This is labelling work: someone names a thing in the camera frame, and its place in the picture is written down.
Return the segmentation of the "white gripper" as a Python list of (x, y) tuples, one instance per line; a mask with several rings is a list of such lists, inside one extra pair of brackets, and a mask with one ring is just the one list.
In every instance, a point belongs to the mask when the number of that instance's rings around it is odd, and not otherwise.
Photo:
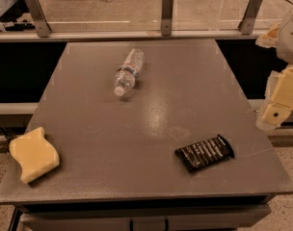
[(263, 48), (277, 47), (277, 56), (289, 63), (282, 72), (271, 71), (265, 99), (258, 111), (256, 126), (270, 131), (280, 127), (293, 111), (293, 7), (281, 24), (274, 24), (255, 44)]

